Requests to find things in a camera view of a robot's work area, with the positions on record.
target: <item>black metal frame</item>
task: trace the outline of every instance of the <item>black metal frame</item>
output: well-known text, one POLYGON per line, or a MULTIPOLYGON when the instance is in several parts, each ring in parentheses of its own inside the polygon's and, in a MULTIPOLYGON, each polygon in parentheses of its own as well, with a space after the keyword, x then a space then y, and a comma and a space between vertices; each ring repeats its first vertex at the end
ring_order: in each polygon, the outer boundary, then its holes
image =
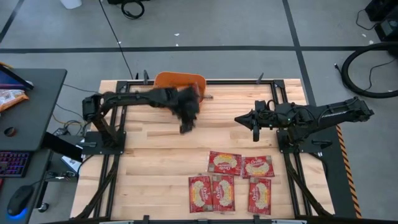
MULTIPOLYGON (((153 80, 146 80, 146 79, 145 80, 133 80, 133 81, 118 81, 118 83, 116 85, 116 92, 117 93, 130 92, 131 87, 134 85, 153 85, 153 84, 154 84, 153 80)), ((269 85, 271 88, 272 99, 275 101, 275 104, 279 103, 279 99, 277 96, 278 88, 280 89, 280 92, 282 95, 282 101, 284 103, 287 102, 287 94, 285 91, 285 85, 284 85, 283 80, 208 80, 207 85, 269 85)), ((124 124, 126 121, 126 110, 127 110, 127 106, 123 106, 121 120, 119 123, 119 129, 122 129, 122 131, 124 131, 124 124)), ((110 126, 115 125, 117 112, 118 112, 117 108, 114 108, 112 110, 110 126)), ((285 158, 286 168, 288 169, 292 165, 291 161, 290 161, 289 154, 285 153, 284 158, 285 158)), ((120 156, 115 155, 113 162, 118 164, 119 159, 120 159, 120 156)), ((309 192, 309 190, 305 186, 305 179, 304 179, 304 175, 303 175, 301 159, 298 154, 295 154, 295 162, 296 162, 296 168, 297 168, 299 180, 302 182, 302 183, 299 183, 299 186, 304 186, 305 190, 307 190, 307 192, 309 192)), ((106 177, 106 171, 108 169, 108 164, 109 164, 109 155, 104 155, 103 165, 101 168, 101 176, 99 178, 99 189, 104 187, 103 184, 104 184, 104 180, 106 177)), ((116 178, 117 178, 117 168, 116 168, 116 172, 112 176, 112 181, 111 181, 111 185, 109 188, 109 195, 108 195, 106 214, 105 214, 106 218, 111 217, 112 207, 113 207, 114 190, 115 190, 115 186, 116 186, 116 178)), ((289 189, 290 189, 290 194, 291 194, 291 198, 292 198, 292 206, 293 206, 293 210, 294 210, 294 215, 295 215, 295 217, 297 217, 300 215, 299 203, 297 201, 297 193, 295 190, 295 184, 294 184, 295 179, 290 175, 290 172, 288 172, 288 181, 289 181, 289 189)), ((310 203, 309 203, 305 193, 303 193, 303 199, 305 202, 306 214, 312 215, 311 206, 310 206, 310 203)), ((96 204, 96 206, 94 208, 93 218, 100 217, 101 201, 102 201, 102 198, 100 197, 98 200, 98 203, 96 204)), ((229 220, 229 221, 228 220, 218 220, 218 222, 222 222, 222 221, 225 221, 226 223, 228 223, 231 220, 229 220)), ((253 220, 235 220, 234 222, 252 223, 253 220)))

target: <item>wooden table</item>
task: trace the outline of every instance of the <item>wooden table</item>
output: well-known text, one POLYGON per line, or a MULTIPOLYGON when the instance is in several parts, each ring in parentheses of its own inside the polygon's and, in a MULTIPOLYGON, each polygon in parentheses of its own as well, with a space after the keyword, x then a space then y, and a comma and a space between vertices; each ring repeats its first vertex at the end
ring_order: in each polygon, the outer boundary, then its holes
MULTIPOLYGON (((306 105, 300 80, 284 81, 289 101, 306 105)), ((114 91, 116 82, 102 81, 100 92, 114 91)), ((148 88, 135 86, 134 90, 148 88)), ((236 116, 254 108, 254 100, 272 99, 271 89, 265 85, 208 85, 206 93, 213 95, 214 100, 201 104, 196 128, 183 136, 179 134, 178 119, 170 111, 150 106, 128 107, 126 150, 120 159, 112 220, 142 220, 144 215, 150 215, 151 220, 251 219, 253 214, 247 211, 249 181, 240 177, 235 177, 235 213, 189 213, 188 177, 205 173, 209 151, 271 155, 275 170, 275 177, 271 178, 272 211, 271 216, 264 218, 294 217, 275 130, 264 128, 260 141, 253 142, 252 132, 234 121, 236 116)), ((322 163, 307 154, 302 154, 301 159, 308 188, 324 208, 333 213, 322 163)), ((102 161, 103 156, 94 156, 81 168, 71 217, 78 215, 96 192, 102 161)), ((302 194, 296 189, 303 214, 302 194)))

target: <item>keyboard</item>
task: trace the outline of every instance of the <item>keyboard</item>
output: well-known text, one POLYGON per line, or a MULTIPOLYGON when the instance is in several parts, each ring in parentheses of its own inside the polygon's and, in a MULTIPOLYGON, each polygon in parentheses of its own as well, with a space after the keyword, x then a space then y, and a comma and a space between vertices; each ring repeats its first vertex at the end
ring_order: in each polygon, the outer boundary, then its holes
POLYGON ((24 177, 30 162, 30 152, 0 151, 0 178, 24 177))

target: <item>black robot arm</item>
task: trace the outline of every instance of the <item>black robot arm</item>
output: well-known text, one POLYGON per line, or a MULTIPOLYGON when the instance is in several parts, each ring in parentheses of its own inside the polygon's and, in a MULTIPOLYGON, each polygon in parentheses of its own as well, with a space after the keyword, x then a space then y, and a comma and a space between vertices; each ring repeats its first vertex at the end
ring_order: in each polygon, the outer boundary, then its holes
POLYGON ((193 87, 182 91, 176 88, 156 88, 146 92, 95 94, 83 100, 83 118, 92 122, 101 133, 106 147, 118 145, 118 134, 110 127, 105 115, 117 106, 150 105, 155 108, 168 108, 181 119, 180 133, 186 133, 195 126, 194 120, 199 112, 198 95, 193 87))
POLYGON ((357 97, 325 106, 282 103, 272 111, 265 101, 256 101, 255 110, 235 118, 253 130, 253 140, 259 140, 261 128, 287 128, 288 141, 299 144, 310 134, 342 122, 367 121, 374 113, 357 97))

